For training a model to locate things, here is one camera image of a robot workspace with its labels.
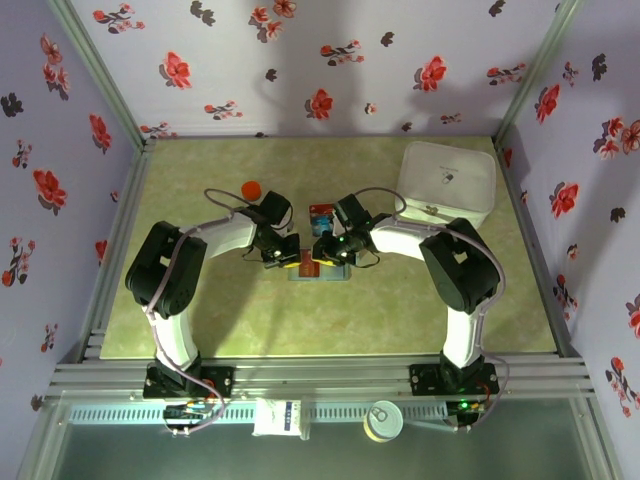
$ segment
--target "glass panel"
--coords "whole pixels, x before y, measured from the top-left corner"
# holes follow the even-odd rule
[[[185,439],[158,425],[70,425],[54,478],[590,478],[566,400],[505,401],[470,434],[405,425],[386,444],[368,439],[361,423],[313,424],[306,442],[252,437],[252,429],[218,425]]]

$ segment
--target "small box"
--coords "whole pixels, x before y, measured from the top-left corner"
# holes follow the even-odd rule
[[[344,282],[351,277],[349,265],[332,267],[311,260],[311,249],[300,249],[300,265],[289,268],[289,280],[293,282]]]
[[[335,220],[335,208],[331,203],[317,203],[309,207],[309,220],[311,221],[311,234],[321,237],[322,232],[333,232]]]
[[[397,192],[407,202],[400,217],[440,224],[462,217],[478,228],[494,207],[496,163],[485,152],[413,142]],[[396,210],[401,207],[396,199]]]

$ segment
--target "purple wall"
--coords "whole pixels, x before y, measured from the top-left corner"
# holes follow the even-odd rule
[[[2,16],[0,477],[10,479],[54,366],[80,340],[96,243],[134,150],[47,4],[9,2]]]
[[[202,136],[495,134],[558,2],[72,0],[143,131]]]
[[[640,471],[638,18],[635,0],[586,2],[505,142],[626,478]]]

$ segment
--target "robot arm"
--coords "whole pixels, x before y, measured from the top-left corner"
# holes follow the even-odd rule
[[[195,294],[202,263],[229,250],[250,247],[260,250],[265,268],[295,266],[300,262],[299,236],[283,237],[273,227],[282,223],[290,207],[284,197],[268,192],[260,205],[240,208],[230,220],[196,228],[186,237],[154,307],[156,341],[161,346],[156,352],[156,367],[167,390],[189,394],[194,389],[174,365],[201,378],[200,355],[191,335],[187,306]],[[158,222],[149,232],[125,279],[143,310],[155,295],[178,240],[190,230]]]
[[[356,265],[362,250],[397,253],[425,261],[442,300],[447,304],[447,338],[440,357],[442,380],[459,391],[483,368],[481,335],[483,306],[496,293],[500,277],[487,256],[469,243],[445,232],[457,232],[482,247],[486,245],[465,219],[445,228],[396,220],[388,214],[372,218],[354,195],[334,204],[345,233],[325,232],[312,257],[331,265]],[[457,256],[466,255],[458,261]]]

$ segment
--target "orange ball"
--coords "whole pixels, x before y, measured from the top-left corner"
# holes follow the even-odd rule
[[[242,196],[248,202],[255,202],[257,200],[260,200],[260,197],[262,196],[262,189],[260,188],[260,184],[253,180],[242,185],[241,190]]]

